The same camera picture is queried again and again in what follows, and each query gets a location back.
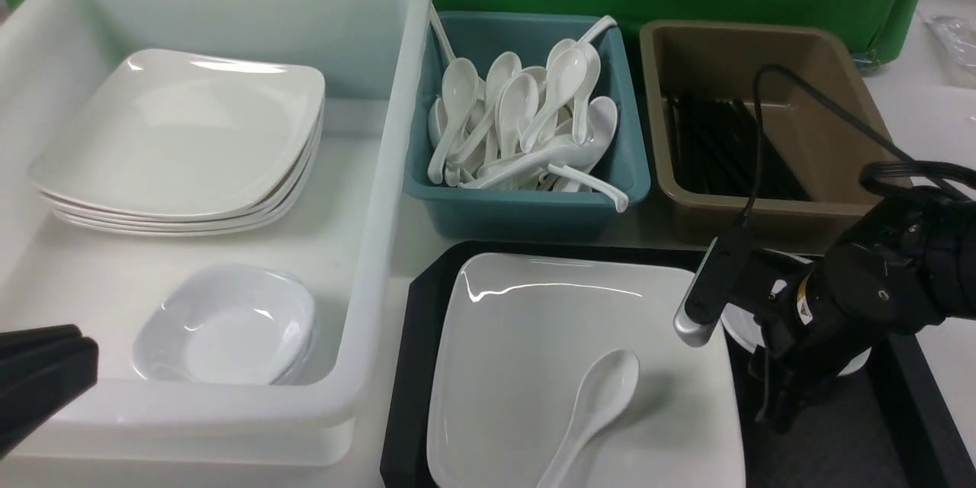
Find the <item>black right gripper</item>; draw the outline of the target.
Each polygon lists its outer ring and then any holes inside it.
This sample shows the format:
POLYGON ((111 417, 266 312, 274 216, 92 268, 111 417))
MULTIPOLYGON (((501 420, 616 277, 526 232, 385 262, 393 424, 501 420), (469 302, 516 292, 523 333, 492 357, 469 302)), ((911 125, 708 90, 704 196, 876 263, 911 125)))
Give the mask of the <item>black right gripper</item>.
POLYGON ((836 354, 836 366, 867 360, 889 334, 913 335, 948 318, 974 318, 974 202, 934 187, 896 193, 844 232, 806 274, 779 294, 780 320, 754 352, 761 403, 754 421, 777 435, 826 401, 837 376, 812 379, 774 359, 836 354))

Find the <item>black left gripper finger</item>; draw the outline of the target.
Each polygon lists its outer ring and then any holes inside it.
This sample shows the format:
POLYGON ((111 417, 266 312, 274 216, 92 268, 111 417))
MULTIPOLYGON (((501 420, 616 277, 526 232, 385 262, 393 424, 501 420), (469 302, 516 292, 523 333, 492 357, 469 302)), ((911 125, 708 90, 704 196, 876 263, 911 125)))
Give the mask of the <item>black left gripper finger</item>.
POLYGON ((98 343, 77 325, 1 334, 1 457, 98 381, 98 343))

